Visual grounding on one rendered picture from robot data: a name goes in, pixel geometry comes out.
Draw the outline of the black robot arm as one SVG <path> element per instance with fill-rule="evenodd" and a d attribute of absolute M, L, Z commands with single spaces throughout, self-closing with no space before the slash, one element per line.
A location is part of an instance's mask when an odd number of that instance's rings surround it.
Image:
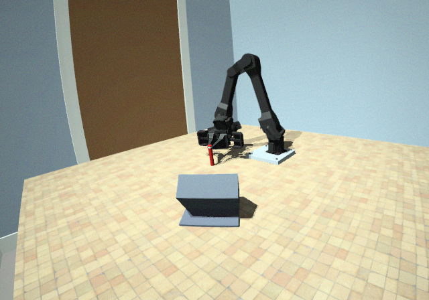
<path fill-rule="evenodd" d="M 261 77 L 261 63 L 258 56 L 253 54 L 244 54 L 233 66 L 227 70 L 227 79 L 223 90 L 222 100 L 214 113 L 213 127 L 208 128 L 209 133 L 215 130 L 226 130 L 227 133 L 242 129 L 239 121 L 233 122 L 233 97 L 240 74 L 246 72 L 251 79 L 256 99 L 261 109 L 261 118 L 258 119 L 260 129 L 267 135 L 267 151 L 280 155 L 287 150 L 284 149 L 285 130 L 280 125 L 276 114 L 271 109 L 269 98 Z"/>

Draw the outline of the red peg with white band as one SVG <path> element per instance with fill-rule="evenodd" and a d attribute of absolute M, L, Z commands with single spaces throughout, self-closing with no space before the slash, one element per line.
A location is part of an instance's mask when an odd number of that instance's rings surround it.
<path fill-rule="evenodd" d="M 212 145 L 208 145 L 208 152 L 209 152 L 209 157 L 210 157 L 210 165 L 214 166 L 214 158 L 213 158 L 213 153 L 212 153 Z"/>

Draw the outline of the grey-blue square panel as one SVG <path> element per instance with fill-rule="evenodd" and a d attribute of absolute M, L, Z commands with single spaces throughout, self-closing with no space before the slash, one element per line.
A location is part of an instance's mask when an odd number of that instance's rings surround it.
<path fill-rule="evenodd" d="M 239 227 L 238 176 L 178 174 L 176 199 L 186 208 L 179 226 Z"/>

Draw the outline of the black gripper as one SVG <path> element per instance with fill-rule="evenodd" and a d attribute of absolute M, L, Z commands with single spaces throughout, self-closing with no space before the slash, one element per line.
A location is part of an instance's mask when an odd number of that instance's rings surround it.
<path fill-rule="evenodd" d="M 233 136 L 233 137 L 232 137 Z M 234 141 L 235 149 L 242 149 L 244 146 L 244 138 L 242 132 L 226 130 L 215 130 L 214 133 L 209 133 L 207 130 L 199 130 L 197 132 L 198 144 L 200 146 L 212 145 L 214 149 L 228 149 L 231 141 Z"/>

